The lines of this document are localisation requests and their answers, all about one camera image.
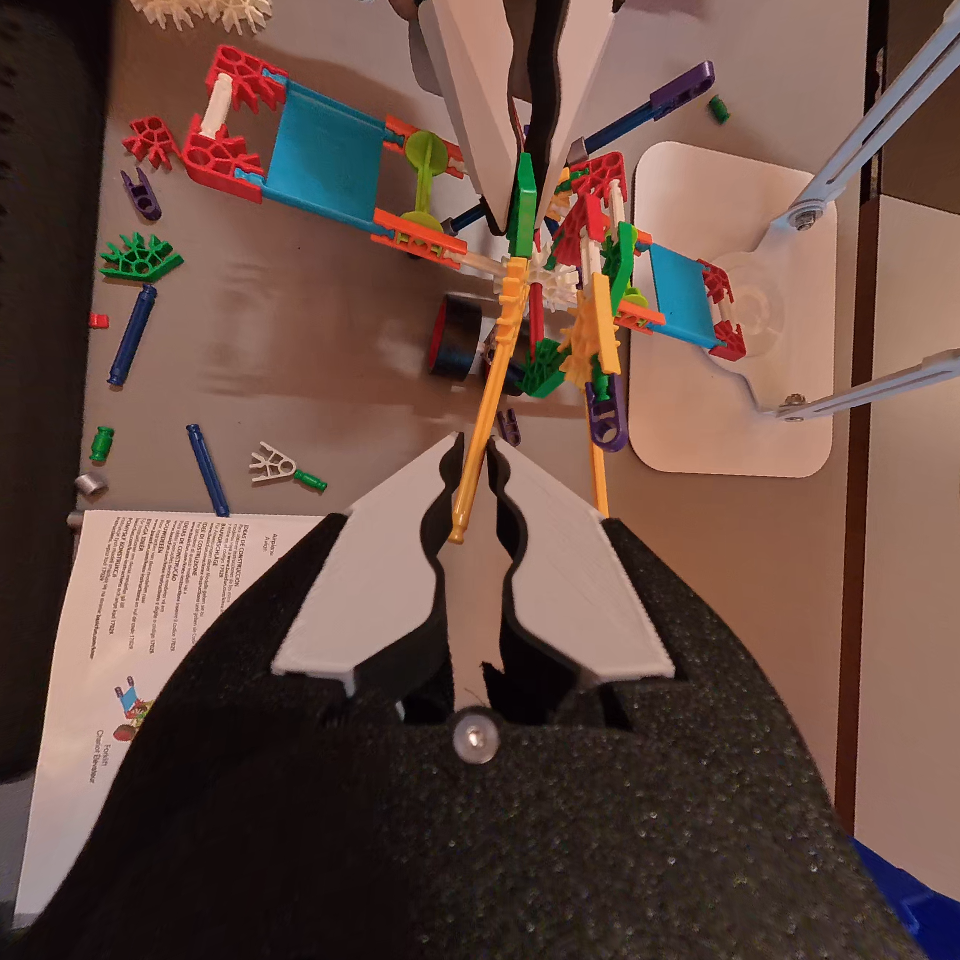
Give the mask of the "dark blue rod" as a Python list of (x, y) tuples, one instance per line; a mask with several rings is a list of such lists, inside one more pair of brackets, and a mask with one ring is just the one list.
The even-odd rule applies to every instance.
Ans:
[(231, 510), (202, 429), (196, 423), (186, 425), (185, 429), (214, 513), (219, 518), (228, 518)]
[(150, 319), (157, 294), (158, 291), (155, 285), (149, 283), (143, 284), (130, 312), (126, 329), (106, 379), (106, 383), (111, 387), (122, 387), (127, 381), (138, 352), (140, 341)]

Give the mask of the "red fan connector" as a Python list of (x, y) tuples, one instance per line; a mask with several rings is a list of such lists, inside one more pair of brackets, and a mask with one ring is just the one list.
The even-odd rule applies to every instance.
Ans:
[(122, 140), (124, 150), (137, 162), (149, 162), (154, 169), (172, 170), (173, 157), (180, 158), (180, 148), (166, 122), (157, 115), (148, 115), (129, 122), (130, 135)]

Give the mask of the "blue plastic bin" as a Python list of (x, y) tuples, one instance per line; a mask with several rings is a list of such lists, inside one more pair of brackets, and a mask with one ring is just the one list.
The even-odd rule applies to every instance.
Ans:
[(959, 958), (959, 901), (885, 860), (853, 836), (864, 866), (888, 905), (931, 959)]

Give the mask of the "colourful toy rod airplane model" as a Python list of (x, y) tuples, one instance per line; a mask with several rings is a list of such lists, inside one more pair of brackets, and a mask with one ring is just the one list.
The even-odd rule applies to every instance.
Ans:
[[(510, 360), (507, 393), (544, 398), (569, 382), (560, 370), (566, 357), (563, 331), (573, 327), (578, 292), (589, 288), (589, 267), (607, 272), (610, 242), (618, 223), (626, 222), (622, 154), (600, 148), (672, 113), (713, 82), (714, 66), (705, 61), (571, 148), (547, 208), (546, 246), (539, 246), (534, 231), (530, 343), (523, 364)], [(458, 238), (484, 215), (481, 204), (445, 222), (431, 213), (433, 181), (466, 171), (455, 144), (396, 117), (381, 121), (357, 111), (229, 45), (217, 49), (206, 86), (207, 111), (194, 116), (182, 152), (195, 183), (318, 214), (412, 258), (455, 270), (469, 267), (497, 283), (505, 278), (506, 262), (474, 253)], [(651, 238), (633, 229), (633, 256), (654, 255)], [(678, 314), (649, 308), (632, 282), (615, 323), (617, 330), (646, 334), (680, 331)]]

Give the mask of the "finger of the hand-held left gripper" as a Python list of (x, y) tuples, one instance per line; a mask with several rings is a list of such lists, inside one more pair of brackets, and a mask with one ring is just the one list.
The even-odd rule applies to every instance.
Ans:
[(527, 3), (418, 2), (417, 23), (466, 171), (503, 234), (522, 151), (512, 96), (526, 97), (527, 82), (512, 69), (527, 52)]
[(617, 10), (613, 1), (535, 3), (526, 61), (532, 95), (526, 151), (539, 203), (549, 203), (558, 185)]

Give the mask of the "white instruction booklet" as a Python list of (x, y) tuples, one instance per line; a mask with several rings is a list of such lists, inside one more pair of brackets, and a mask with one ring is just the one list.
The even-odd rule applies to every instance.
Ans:
[(49, 903), (193, 644), (318, 517), (89, 510), (66, 590), (14, 916)]

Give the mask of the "tan connector with green rod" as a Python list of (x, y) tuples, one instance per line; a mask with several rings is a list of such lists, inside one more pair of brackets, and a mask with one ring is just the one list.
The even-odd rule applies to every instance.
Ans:
[(319, 493), (328, 488), (327, 482), (302, 470), (291, 457), (264, 440), (259, 442), (258, 450), (252, 451), (250, 457), (248, 471), (250, 482), (254, 485), (293, 479)]

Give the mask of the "green fan connector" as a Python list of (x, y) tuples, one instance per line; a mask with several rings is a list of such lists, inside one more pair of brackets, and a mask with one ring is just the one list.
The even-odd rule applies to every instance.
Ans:
[(534, 247), (538, 192), (531, 155), (522, 151), (510, 201), (510, 212), (505, 236), (511, 258), (529, 259)]
[(120, 245), (108, 242), (100, 253), (104, 263), (99, 272), (114, 280), (154, 284), (184, 264), (174, 246), (155, 234), (148, 239), (135, 232), (121, 235)]

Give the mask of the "black table inset panel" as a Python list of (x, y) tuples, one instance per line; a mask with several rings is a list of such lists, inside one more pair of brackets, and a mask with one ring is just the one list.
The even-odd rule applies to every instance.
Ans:
[[(949, 1), (890, 1), (884, 53), (889, 86), (941, 25)], [(883, 147), (881, 193), (959, 212), (959, 71)]]

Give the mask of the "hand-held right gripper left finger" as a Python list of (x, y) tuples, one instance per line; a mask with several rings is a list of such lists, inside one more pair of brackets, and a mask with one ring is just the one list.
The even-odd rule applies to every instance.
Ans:
[(451, 433), (351, 505), (273, 673), (358, 677), (432, 613), (446, 612), (438, 555), (463, 457), (464, 435)]

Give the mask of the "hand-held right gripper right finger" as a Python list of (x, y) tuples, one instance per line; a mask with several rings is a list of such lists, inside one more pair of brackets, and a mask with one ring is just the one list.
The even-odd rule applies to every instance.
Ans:
[(591, 682), (674, 678), (602, 514), (506, 441), (487, 451), (498, 505), (519, 514), (508, 585), (520, 630)]

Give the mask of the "white stand with wooden board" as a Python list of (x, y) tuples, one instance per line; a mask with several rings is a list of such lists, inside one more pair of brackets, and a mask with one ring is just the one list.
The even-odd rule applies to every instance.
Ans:
[(629, 435), (665, 473), (807, 477), (828, 418), (958, 376), (958, 349), (834, 387), (836, 199), (958, 66), (958, 2), (815, 175), (664, 141), (635, 167), (638, 277), (666, 322), (630, 340)]

